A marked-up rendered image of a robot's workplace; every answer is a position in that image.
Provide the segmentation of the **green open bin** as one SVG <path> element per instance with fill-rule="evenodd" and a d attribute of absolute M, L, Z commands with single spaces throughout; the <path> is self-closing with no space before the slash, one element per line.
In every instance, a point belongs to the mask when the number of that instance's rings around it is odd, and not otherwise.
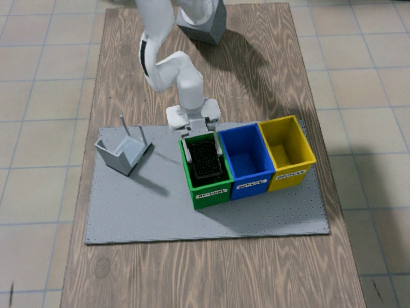
<path fill-rule="evenodd" d="M 187 163 L 182 139 L 178 140 L 194 210 L 225 203 L 229 200 L 231 183 L 234 182 L 234 180 L 218 132 L 216 132 L 216 134 L 223 153 L 223 155 L 219 157 L 219 160 L 221 163 L 224 176 L 197 183 L 193 172 L 192 164 Z M 193 144 L 211 139 L 214 141 L 215 144 L 216 142 L 213 133 L 185 138 L 185 142 L 187 146 L 188 144 Z"/>

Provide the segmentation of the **blue open-top bin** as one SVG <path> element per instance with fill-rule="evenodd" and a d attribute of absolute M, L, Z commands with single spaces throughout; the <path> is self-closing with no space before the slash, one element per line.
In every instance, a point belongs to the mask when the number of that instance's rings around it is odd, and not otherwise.
<path fill-rule="evenodd" d="M 257 123 L 218 134 L 234 180 L 229 194 L 231 201 L 265 193 L 276 170 Z"/>

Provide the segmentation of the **yellow bin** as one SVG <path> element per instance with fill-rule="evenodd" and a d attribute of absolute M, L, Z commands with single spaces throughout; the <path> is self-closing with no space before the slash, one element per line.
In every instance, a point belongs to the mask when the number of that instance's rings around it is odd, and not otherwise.
<path fill-rule="evenodd" d="M 257 125 L 276 170 L 272 173 L 267 192 L 299 185 L 317 161 L 295 115 Z"/>

